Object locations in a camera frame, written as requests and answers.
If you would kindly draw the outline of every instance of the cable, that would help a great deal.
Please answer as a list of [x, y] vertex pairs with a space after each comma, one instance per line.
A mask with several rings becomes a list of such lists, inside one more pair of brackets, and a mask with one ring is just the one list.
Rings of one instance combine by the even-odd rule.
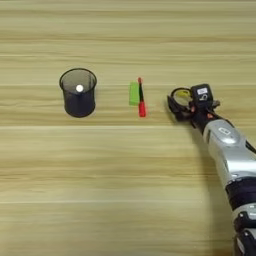
[[251, 143], [247, 140], [245, 146], [252, 151], [254, 154], [256, 154], [256, 148], [251, 145]]

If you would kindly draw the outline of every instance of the black cylindrical container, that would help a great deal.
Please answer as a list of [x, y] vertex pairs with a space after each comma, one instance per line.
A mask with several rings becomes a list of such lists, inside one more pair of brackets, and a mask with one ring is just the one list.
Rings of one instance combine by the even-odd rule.
[[85, 117], [95, 109], [94, 89], [96, 76], [87, 69], [74, 68], [60, 78], [63, 90], [65, 110], [73, 117]]

